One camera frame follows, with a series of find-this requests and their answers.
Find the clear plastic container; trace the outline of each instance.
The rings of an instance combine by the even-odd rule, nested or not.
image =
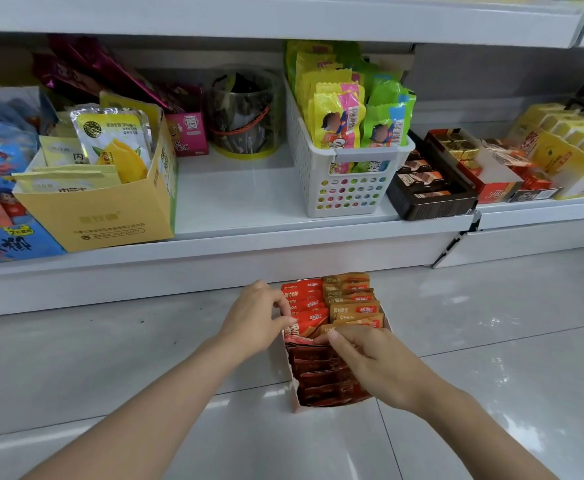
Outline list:
[[[285,89],[282,79],[255,68],[215,70],[206,91],[212,145],[240,160],[267,157],[283,143]]]

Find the red box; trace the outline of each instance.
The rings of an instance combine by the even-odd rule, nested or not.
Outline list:
[[[483,170],[476,176],[472,171],[455,159],[447,149],[434,136],[435,134],[456,133],[479,148],[479,153],[474,159]],[[479,194],[479,203],[494,203],[508,200],[523,184],[523,179],[500,163],[492,156],[492,151],[482,147],[472,135],[460,128],[453,130],[430,130],[425,137],[425,142],[431,145],[456,171],[465,177],[470,185]]]

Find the yellow cardboard box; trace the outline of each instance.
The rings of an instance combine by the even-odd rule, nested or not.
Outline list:
[[[39,151],[27,171],[45,166]],[[24,193],[15,197],[66,251],[86,251],[174,237],[176,157],[165,119],[147,178],[105,189]]]
[[[584,197],[584,151],[558,135],[539,128],[532,161],[547,172],[557,186],[564,187],[556,199]]]

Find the green snack bag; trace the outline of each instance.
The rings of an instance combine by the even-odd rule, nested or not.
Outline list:
[[[368,104],[380,106],[381,104],[396,104],[399,102],[402,86],[398,80],[375,77],[372,81],[372,94]]]
[[[400,146],[405,133],[406,108],[406,103],[368,105],[363,120],[361,148]]]

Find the hand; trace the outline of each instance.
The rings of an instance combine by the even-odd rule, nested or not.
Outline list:
[[[361,385],[393,408],[422,417],[452,387],[389,330],[344,325],[315,339],[317,344],[328,341]]]
[[[272,307],[281,316],[272,320]],[[257,281],[241,291],[225,317],[219,337],[226,337],[243,352],[243,359],[267,349],[281,331],[296,321],[291,317],[290,304],[281,290],[272,290],[264,281]]]

